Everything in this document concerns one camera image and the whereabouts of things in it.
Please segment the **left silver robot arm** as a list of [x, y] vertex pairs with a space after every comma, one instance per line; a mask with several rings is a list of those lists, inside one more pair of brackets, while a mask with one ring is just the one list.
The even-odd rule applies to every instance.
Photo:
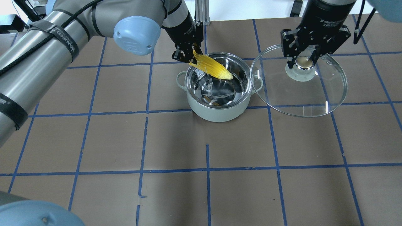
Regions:
[[19, 130], [40, 99], [94, 36], [123, 50], [150, 54], [164, 29], [172, 59], [197, 63], [203, 22], [184, 0], [55, 0], [52, 11], [1, 56], [1, 145]]

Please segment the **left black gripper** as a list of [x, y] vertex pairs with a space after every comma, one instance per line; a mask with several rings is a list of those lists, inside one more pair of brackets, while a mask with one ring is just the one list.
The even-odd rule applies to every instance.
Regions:
[[175, 44], [172, 59], [183, 63], [197, 64], [195, 54], [203, 55], [203, 23], [195, 22], [191, 13], [171, 13], [163, 21], [162, 28]]

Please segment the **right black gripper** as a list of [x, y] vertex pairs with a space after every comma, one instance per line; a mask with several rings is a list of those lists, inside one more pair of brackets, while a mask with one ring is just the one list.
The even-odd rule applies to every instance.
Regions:
[[334, 53], [351, 32], [344, 25], [351, 11], [350, 0], [309, 0], [300, 24], [294, 30], [280, 32], [283, 56], [292, 69], [297, 57], [310, 47], [313, 68], [320, 58]]

